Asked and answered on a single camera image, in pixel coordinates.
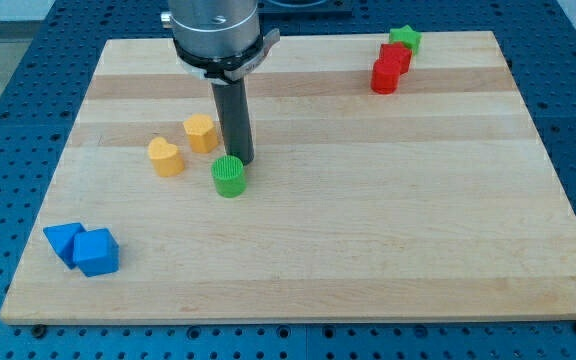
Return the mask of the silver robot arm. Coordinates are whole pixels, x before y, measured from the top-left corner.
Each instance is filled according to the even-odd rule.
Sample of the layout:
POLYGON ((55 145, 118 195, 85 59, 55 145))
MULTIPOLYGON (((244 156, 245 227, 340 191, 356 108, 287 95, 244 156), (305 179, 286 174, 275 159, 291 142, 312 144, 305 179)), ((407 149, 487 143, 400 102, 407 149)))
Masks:
POLYGON ((280 41, 280 32, 261 31, 255 0, 169 0, 160 15, 173 33, 184 69, 216 85, 243 80, 280 41))

